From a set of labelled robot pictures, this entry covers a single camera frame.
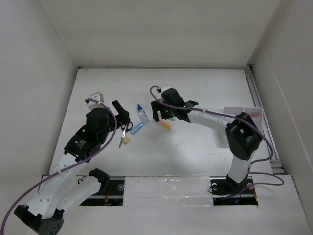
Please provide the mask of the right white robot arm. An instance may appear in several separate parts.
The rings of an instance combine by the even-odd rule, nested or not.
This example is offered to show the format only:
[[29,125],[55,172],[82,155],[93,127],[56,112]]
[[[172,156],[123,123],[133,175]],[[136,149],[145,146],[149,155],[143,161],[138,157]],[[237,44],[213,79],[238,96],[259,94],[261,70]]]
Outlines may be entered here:
[[231,115],[202,108],[195,101],[184,101],[176,89],[167,85],[154,88],[161,94],[160,99],[151,102],[154,121],[176,117],[178,120],[214,129],[226,136],[233,158],[223,188],[226,194],[243,190],[251,158],[262,141],[252,117],[245,112]]

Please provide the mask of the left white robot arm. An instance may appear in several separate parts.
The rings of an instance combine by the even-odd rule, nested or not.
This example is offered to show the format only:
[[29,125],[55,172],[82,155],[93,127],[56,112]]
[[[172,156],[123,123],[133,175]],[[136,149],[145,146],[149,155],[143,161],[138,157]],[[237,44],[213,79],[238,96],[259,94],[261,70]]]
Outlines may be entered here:
[[97,107],[86,114],[86,124],[65,146],[54,173],[40,182],[40,190],[31,201],[14,210],[14,215],[38,235],[56,235],[73,208],[94,194],[110,190],[110,176],[98,168],[91,170],[76,188],[71,184],[90,160],[110,144],[113,136],[109,133],[114,135],[131,122],[130,115],[117,100],[112,102],[117,115],[101,101],[89,98],[86,103]]

